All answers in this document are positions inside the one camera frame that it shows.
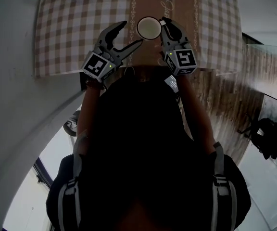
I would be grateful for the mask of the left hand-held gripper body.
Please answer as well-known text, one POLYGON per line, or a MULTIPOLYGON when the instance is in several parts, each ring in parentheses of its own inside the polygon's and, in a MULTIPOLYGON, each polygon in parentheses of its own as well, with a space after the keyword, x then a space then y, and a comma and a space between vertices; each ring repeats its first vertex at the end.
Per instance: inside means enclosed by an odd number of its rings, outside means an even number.
POLYGON ((111 50, 97 44, 93 51, 89 51, 82 65, 82 71, 89 77, 104 82, 123 63, 121 60, 122 50, 111 50))

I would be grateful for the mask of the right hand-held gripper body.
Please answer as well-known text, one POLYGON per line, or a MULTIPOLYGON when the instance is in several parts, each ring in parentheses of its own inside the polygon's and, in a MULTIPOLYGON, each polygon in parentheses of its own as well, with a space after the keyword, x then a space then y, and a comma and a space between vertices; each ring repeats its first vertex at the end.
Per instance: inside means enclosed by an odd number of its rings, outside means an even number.
POLYGON ((189 42, 166 51, 164 61, 174 76, 192 74, 198 67, 194 50, 189 42))

